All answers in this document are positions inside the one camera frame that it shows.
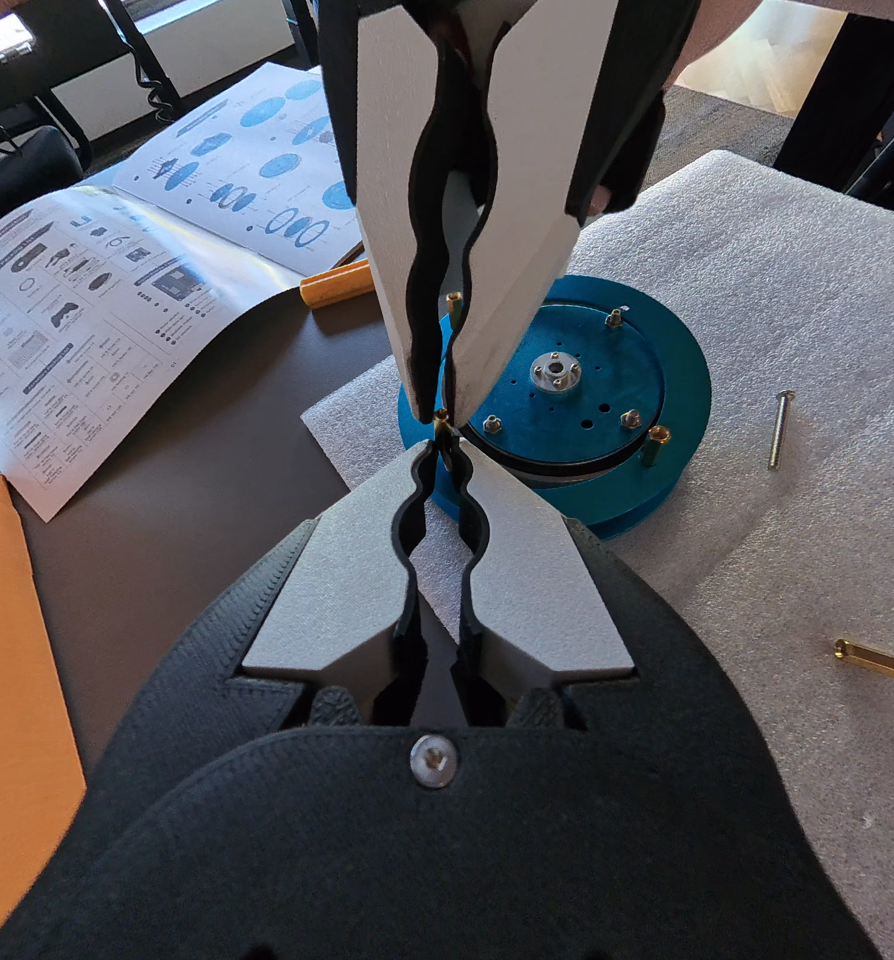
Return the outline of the orange-handled screwdriver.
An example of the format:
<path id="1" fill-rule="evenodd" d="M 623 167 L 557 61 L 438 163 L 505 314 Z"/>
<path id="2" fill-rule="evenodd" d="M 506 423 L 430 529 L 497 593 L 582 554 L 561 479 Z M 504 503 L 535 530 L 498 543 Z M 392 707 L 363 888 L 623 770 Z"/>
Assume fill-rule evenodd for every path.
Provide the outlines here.
<path id="1" fill-rule="evenodd" d="M 307 277 L 299 286 L 301 300 L 310 309 L 332 306 L 373 291 L 367 258 Z"/>

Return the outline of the white foam sheet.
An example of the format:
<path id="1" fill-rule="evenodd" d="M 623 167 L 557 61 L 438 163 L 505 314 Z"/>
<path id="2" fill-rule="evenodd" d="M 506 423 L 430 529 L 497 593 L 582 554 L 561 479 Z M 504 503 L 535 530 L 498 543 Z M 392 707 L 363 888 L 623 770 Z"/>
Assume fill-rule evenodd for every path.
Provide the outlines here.
<path id="1" fill-rule="evenodd" d="M 609 547 L 717 657 L 894 958 L 894 678 L 834 653 L 894 655 L 894 213 L 713 151 L 586 227 L 570 272 L 649 294 L 706 356 L 693 461 Z"/>

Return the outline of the orange cardboard box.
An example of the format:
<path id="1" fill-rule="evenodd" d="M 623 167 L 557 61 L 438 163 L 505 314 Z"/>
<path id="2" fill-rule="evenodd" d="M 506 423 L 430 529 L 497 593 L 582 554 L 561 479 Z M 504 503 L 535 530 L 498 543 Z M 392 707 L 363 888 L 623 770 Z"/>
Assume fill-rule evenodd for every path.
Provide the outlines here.
<path id="1" fill-rule="evenodd" d="M 20 517 L 0 475 L 0 926 L 85 789 Z"/>

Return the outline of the black metal frame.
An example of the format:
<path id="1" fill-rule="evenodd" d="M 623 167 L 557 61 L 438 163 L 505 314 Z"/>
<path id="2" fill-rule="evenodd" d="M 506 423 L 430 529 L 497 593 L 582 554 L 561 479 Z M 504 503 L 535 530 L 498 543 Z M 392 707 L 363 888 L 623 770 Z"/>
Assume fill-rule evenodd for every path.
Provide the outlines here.
<path id="1" fill-rule="evenodd" d="M 849 13 L 773 166 L 844 191 L 893 115 L 894 21 Z"/>

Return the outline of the open instruction booklet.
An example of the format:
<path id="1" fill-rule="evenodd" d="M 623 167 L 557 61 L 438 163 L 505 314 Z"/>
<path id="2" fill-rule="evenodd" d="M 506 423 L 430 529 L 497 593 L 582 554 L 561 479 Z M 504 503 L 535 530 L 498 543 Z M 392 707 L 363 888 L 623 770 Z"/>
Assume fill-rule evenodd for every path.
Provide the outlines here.
<path id="1" fill-rule="evenodd" d="M 267 63 L 0 220 L 0 471 L 52 519 L 212 339 L 360 246 L 321 69 Z"/>

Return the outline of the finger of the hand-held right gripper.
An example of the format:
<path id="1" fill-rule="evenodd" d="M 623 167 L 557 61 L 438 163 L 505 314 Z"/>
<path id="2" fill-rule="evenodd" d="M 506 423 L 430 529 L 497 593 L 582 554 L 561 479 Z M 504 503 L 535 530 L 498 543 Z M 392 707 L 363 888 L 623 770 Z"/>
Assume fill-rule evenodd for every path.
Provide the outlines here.
<path id="1" fill-rule="evenodd" d="M 432 420 L 441 367 L 442 204 L 451 170 L 451 48 L 404 6 L 357 24 L 357 217 L 414 416 Z"/>
<path id="2" fill-rule="evenodd" d="M 453 422 L 481 406 L 555 279 L 581 223 L 566 198 L 616 1 L 461 2 L 496 142 L 497 175 L 467 264 L 471 292 L 453 338 Z"/>

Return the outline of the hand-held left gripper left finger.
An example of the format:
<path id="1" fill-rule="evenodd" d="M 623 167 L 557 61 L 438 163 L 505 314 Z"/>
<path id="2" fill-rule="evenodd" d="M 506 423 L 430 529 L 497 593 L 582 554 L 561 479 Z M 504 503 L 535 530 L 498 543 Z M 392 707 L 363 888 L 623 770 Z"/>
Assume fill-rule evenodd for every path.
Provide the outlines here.
<path id="1" fill-rule="evenodd" d="M 428 663 L 410 556 L 436 473 L 434 444 L 419 442 L 321 514 L 246 674 L 341 687 L 368 722 L 410 722 Z"/>

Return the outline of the person's right forearm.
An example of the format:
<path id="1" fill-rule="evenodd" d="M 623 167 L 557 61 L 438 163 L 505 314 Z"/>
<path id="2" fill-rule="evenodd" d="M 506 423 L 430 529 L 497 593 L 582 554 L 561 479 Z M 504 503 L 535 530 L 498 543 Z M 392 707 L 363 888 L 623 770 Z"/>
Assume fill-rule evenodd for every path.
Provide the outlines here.
<path id="1" fill-rule="evenodd" d="M 757 9 L 760 1 L 701 1 L 693 25 L 671 69 L 672 84 L 688 66 L 731 36 Z"/>

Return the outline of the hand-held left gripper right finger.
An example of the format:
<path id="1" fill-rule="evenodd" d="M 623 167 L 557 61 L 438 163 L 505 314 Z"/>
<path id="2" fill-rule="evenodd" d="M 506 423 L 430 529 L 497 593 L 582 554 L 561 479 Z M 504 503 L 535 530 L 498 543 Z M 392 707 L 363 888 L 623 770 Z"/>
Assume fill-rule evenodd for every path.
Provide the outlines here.
<path id="1" fill-rule="evenodd" d="M 453 443 L 461 584 L 452 667 L 468 722 L 503 726 L 532 689 L 613 680 L 633 660 L 562 514 L 465 439 Z"/>

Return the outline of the blue metal turntable assembly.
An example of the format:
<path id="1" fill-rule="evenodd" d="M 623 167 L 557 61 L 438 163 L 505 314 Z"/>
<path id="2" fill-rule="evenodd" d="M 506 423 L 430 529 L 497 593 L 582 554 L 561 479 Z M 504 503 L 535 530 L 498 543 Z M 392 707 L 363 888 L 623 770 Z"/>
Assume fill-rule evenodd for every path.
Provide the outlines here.
<path id="1" fill-rule="evenodd" d="M 452 410 L 445 336 L 436 404 Z M 459 433 L 567 518 L 602 539 L 668 497 L 701 443 L 711 387 L 705 355 L 666 306 L 621 283 L 566 275 L 549 287 L 503 373 Z M 652 426 L 671 437 L 656 464 Z"/>

